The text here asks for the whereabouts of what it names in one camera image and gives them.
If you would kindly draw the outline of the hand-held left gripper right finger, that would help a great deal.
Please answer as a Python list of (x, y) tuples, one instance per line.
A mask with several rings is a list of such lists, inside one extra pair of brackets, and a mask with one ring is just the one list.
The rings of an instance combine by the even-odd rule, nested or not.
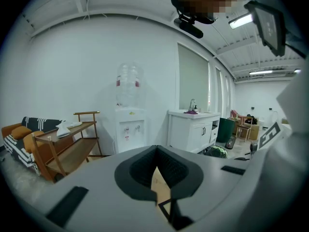
[(172, 199), (193, 196), (203, 182), (203, 171), (196, 163), (160, 145), (156, 148), (156, 163)]

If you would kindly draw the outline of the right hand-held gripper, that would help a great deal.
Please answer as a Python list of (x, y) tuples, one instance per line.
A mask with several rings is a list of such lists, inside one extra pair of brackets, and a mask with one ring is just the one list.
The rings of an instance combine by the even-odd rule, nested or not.
[(309, 136), (309, 73), (300, 73), (277, 97), (288, 125), (274, 122), (257, 141), (257, 150), (268, 149), (290, 136)]

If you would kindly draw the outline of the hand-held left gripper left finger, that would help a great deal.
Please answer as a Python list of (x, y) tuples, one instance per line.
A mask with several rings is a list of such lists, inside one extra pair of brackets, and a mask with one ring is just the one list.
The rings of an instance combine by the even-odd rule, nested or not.
[(127, 196), (138, 201), (156, 201), (157, 193), (151, 190), (152, 178), (157, 168), (157, 146), (121, 162), (115, 169), (117, 186)]

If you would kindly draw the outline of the cardboard box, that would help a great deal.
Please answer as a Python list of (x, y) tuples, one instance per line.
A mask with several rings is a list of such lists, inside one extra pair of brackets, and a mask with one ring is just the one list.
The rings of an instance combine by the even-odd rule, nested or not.
[(260, 131), (260, 125), (259, 124), (252, 125), (250, 135), (249, 135), (249, 139), (250, 140), (257, 140), (259, 131)]

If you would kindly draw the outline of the wooden chair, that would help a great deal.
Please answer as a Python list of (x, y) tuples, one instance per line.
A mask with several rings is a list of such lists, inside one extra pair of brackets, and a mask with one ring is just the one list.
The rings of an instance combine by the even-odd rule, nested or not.
[(249, 139), (251, 126), (252, 126), (252, 124), (245, 123), (246, 118), (240, 120), (240, 124), (237, 125), (237, 131), (236, 131), (236, 137), (241, 137), (242, 132), (243, 131), (246, 132), (245, 137), (244, 137), (244, 141), (247, 141)]

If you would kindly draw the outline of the red chair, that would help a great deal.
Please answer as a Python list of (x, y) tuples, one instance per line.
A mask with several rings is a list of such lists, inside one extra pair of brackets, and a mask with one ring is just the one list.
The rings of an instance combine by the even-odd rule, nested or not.
[(231, 110), (230, 112), (230, 118), (236, 119), (236, 120), (241, 120), (246, 118), (246, 116), (241, 116), (239, 113), (237, 113), (236, 110)]

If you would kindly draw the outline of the dark green bin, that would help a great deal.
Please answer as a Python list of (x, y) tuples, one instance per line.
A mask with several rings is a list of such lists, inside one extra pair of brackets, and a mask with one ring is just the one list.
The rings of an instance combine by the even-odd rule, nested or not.
[(216, 142), (226, 143), (232, 136), (235, 121), (229, 118), (220, 118)]

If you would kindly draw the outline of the white water dispenser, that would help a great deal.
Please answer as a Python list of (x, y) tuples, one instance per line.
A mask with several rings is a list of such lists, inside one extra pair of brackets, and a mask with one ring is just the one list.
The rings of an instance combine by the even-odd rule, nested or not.
[(145, 112), (134, 107), (119, 107), (115, 110), (116, 154), (146, 146)]

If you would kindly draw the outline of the gray window blind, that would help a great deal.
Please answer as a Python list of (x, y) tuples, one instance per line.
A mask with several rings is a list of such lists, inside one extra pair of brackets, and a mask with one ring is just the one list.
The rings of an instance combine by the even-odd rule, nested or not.
[(230, 116), (231, 111), (231, 87), (229, 77), (225, 77), (225, 86), (226, 86), (226, 116)]
[(178, 45), (179, 55), (179, 108), (189, 105), (200, 112), (207, 112), (209, 106), (209, 62), (190, 49)]
[(222, 115), (223, 93), (222, 93), (221, 72), (218, 68), (215, 68), (215, 70), (217, 78), (218, 112)]

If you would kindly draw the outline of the ceiling light fixture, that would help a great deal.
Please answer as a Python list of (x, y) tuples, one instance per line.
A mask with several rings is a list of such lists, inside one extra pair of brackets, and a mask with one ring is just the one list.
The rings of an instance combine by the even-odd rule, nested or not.
[(250, 72), (249, 75), (287, 75), (287, 74), (294, 74), (300, 73), (300, 69), (291, 69), (291, 70), (265, 70), (265, 71), (255, 71)]
[(231, 29), (236, 29), (251, 22), (253, 22), (253, 16), (251, 13), (247, 13), (229, 21), (228, 24)]

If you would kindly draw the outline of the wooden shelf cart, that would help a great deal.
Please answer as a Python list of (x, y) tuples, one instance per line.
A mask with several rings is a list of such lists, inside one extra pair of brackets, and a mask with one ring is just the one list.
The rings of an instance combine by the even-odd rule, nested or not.
[(95, 115), (99, 111), (75, 113), (77, 116), (92, 115), (93, 120), (69, 129), (65, 137), (57, 137), (56, 129), (35, 136), (31, 134), (34, 149), (32, 154), (41, 172), (49, 181), (56, 182), (56, 176), (62, 177), (74, 172), (89, 158), (103, 158), (96, 127)]

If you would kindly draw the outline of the small white rounded object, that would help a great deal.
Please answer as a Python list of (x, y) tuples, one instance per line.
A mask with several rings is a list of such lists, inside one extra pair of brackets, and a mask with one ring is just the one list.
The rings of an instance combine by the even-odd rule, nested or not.
[(56, 125), (56, 127), (58, 128), (56, 135), (58, 138), (62, 138), (65, 137), (67, 135), (70, 134), (70, 130), (68, 129), (68, 127), (71, 125), (70, 122), (67, 121), (62, 121), (60, 124)]

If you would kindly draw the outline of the clear water bottle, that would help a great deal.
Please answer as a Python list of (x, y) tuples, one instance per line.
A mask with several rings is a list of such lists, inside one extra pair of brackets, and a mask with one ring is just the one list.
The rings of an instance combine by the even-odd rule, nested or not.
[(140, 107), (143, 69), (136, 62), (119, 66), (116, 78), (116, 105), (119, 107)]

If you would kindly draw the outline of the orange sofa with striped blanket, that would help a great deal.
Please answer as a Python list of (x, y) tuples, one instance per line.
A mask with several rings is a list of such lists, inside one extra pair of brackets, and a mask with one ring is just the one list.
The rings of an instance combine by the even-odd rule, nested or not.
[(22, 122), (13, 124), (10, 126), (3, 127), (1, 129), (4, 147), (11, 156), (24, 165), (29, 170), (35, 172), (37, 175), (41, 175), (41, 170), (35, 159), (35, 155), (32, 153), (27, 153), (24, 149), (23, 139), (15, 140), (11, 132), (13, 129), (19, 126), (25, 126), (34, 131), (43, 131), (44, 133), (55, 130), (56, 125), (60, 124), (60, 120), (56, 119), (46, 119), (46, 118), (36, 118), (25, 116)]

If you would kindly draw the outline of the orange cushion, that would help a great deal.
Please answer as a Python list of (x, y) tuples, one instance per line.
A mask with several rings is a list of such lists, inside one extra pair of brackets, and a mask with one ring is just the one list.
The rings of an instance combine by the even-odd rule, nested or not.
[(32, 133), (31, 129), (25, 126), (19, 126), (12, 130), (11, 135), (15, 140), (20, 140), (31, 133)]
[(39, 136), (39, 135), (44, 134), (44, 132), (43, 131), (34, 131), (34, 132), (30, 133), (29, 135), (27, 135), (23, 138), (24, 149), (27, 153), (32, 153), (32, 151), (35, 150), (35, 145), (34, 145), (33, 140), (32, 140), (32, 134), (34, 134), (34, 136)]

